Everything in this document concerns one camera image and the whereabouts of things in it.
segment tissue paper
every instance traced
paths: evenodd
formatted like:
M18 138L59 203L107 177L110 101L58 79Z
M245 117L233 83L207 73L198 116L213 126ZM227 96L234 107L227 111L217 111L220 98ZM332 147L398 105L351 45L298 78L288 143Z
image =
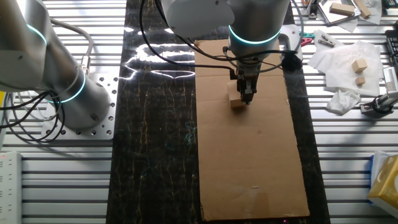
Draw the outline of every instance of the tissue paper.
M359 77L352 69L352 63L364 58L369 67L360 76L365 77L366 83L357 86L355 79ZM317 52L308 64L325 73L326 86L345 88L366 96L380 95L379 78L383 76L383 65L380 51L373 44L357 41L353 45L333 48Z
M359 97L358 94L350 91L338 90L327 104L326 109L333 113L343 115L360 101L361 97Z
M381 1L380 0L362 0L365 3L365 6L368 7L369 11L371 11L371 15L364 19L362 16L359 17L362 20L380 25L381 20Z

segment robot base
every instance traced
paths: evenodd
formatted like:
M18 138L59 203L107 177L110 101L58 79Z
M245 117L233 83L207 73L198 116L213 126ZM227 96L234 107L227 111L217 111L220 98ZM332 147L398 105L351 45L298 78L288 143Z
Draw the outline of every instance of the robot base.
M111 98L108 114L104 120L89 129L71 130L64 127L64 132L59 135L57 140L109 140L113 138L119 78L117 75L112 74L89 74L89 76L93 81L103 85L108 92L109 97ZM46 115L51 116L54 114L54 107L49 103L47 105ZM55 120L45 121L43 123L42 136L45 136L46 132L52 129L54 122ZM60 124L61 123L59 121L54 133L51 134L48 139L53 138L59 132L61 127Z

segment wooden block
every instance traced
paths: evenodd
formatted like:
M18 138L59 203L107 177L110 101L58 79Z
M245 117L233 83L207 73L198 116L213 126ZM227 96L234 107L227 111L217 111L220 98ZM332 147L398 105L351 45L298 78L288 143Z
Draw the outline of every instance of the wooden block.
M368 7L366 7L365 3L363 3L362 0L354 0L355 5L358 6L359 10L361 11L361 16L363 18L368 18L372 13L371 11L368 9Z
M330 12L334 14L339 14L343 16L352 16L354 15L355 7L346 5L346 4L340 4L340 3L332 3L330 6Z
M355 73L361 73L368 67L365 59L358 59L353 63L353 69Z
M356 78L355 83L356 83L356 85L359 85L359 86L365 84L366 83L365 77Z
M245 104L241 101L241 93L238 92L237 83L229 82L227 83L228 87L228 99L229 105L231 108L237 108L244 106Z

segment black cable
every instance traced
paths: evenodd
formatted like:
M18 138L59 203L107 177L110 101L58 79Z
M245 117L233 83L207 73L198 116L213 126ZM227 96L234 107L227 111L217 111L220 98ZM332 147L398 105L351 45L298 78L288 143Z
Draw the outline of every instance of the black cable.
M54 123L53 128L52 128L44 137L39 138L39 139L36 139L36 138L33 137L31 134L29 134L29 132L26 131L26 129L25 129L25 128L23 127L23 125L21 125L21 124L19 124L20 128L23 130L23 132L24 132L26 135L28 135L28 136L30 137L30 139L23 138L22 136L20 136L19 134L17 134L17 133L10 127L11 132L12 132L15 136L17 136L19 139L21 139L21 140L23 140L23 141L35 141L35 142L41 142L41 143L52 142L52 141L56 140L56 139L59 137L59 135L62 133L63 127L64 127L64 125L65 125L65 110L64 110L64 108L63 108L63 105L61 104L61 100L60 100L59 96L56 96L57 94L54 94L54 93L51 93L50 95L51 95L51 97L53 98L53 101L54 101L55 111L57 112L57 111L59 110L59 108L61 108L62 114L63 114L63 115L62 115L62 116L63 116L62 125L61 125L61 128L60 128L59 132L57 133L57 135L56 135L53 139L45 140L47 137L49 137L49 136L55 131L55 128L57 127L58 120L60 119L59 113L57 113L57 117L56 117L56 120L55 120L55 123ZM18 119L15 110L13 110L13 113L14 113L15 119ZM8 121L8 118L7 118L6 114L5 114L5 117L6 117L6 123L9 124L9 121Z
M145 43L147 44L149 50L150 50L153 54L155 54L156 56L158 56L158 58L161 58L162 60L164 60L164 61L166 61L166 62L168 62L168 63L174 64L174 65L178 65L178 66L183 66L183 67L190 67L190 68L222 68L222 69L228 69L228 70L229 70L229 74L230 74L231 76L235 76L235 71L234 71L231 67L228 67L228 66L222 66L222 65L190 65L190 64L186 64L186 63L177 63L177 62L174 62L174 61L172 61L172 60L169 60L169 59L167 59L167 58L161 56L159 53L157 53L157 52L155 51L155 49L150 45L150 43L149 43L149 41L148 41L148 39L147 39L147 37L146 37L146 35L145 35L145 32L144 32L144 24L143 24L143 19L142 19L142 13L143 13L143 10L144 10L144 5L145 5L145 0L142 0L141 6L140 6L140 10L139 10L139 26L140 26L140 30L141 30L141 33L142 33L142 38L144 39Z
M14 100L13 100L14 97L13 97L13 96L14 96L14 95L11 94L11 106L14 106ZM51 94L51 96L53 97L53 101L54 101L54 102L57 102L57 103L55 103L54 105L55 105L55 111L58 111L58 109L59 109L59 107L58 107L59 98L55 98L53 94ZM16 111L15 111L15 110L12 110L12 112L14 113L15 119L18 120ZM25 139L25 138L22 138L22 137L21 137L21 139L22 139L22 140L25 140L25 141L36 141L36 142L41 142L41 140L46 139L47 137L49 137L49 136L54 132L54 130L55 130L55 128L57 127L57 124L58 124L58 119L59 119L59 116L56 116L56 119L55 119L55 123L54 123L53 128L52 128L52 129L49 131L49 133L47 133L44 137L39 138L39 139L36 139L35 137L33 137L31 134L29 134L28 131L26 131L25 127L23 127L22 124L19 124L19 127L23 130L23 132L25 132L25 134L28 135L28 136L31 138L31 139Z
M263 63L263 64L266 64L266 65L270 65L270 66L276 66L276 65L274 65L274 64L271 64L271 63L268 63L268 62L263 62L263 61L260 61L260 60L257 60L258 62L261 62L261 63Z
M48 94L49 94L49 93L47 93L46 95L43 95L43 96L39 99L39 101L37 101L37 102L33 105L33 107L26 113L26 115L25 115L23 118L21 118L20 120L17 120L15 123L12 123L12 124L7 123L7 125L2 125L2 126L0 126L0 128L10 128L10 127L14 127L14 126L16 126L16 125L18 125L18 124L21 124L23 121L26 120L27 117L29 117L29 115L33 112L33 110L35 110L36 106L37 106L42 100L44 100L44 98L45 98Z
M19 109L19 108L21 108L21 107L23 107L23 106L26 106L26 105L28 105L28 104L33 103L34 101L38 100L39 98L41 98L41 97L44 96L44 95L45 95L45 96L48 96L49 94L50 94L50 92L45 91L45 92L43 92L43 93L37 95L35 98L29 100L28 102L21 103L21 104L19 104L18 106L2 107L2 108L0 108L0 111Z

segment power strip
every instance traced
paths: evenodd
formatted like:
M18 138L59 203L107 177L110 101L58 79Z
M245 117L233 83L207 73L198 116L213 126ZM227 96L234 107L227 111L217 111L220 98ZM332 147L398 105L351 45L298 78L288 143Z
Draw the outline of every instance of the power strip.
M0 224L22 223L22 156L0 154Z

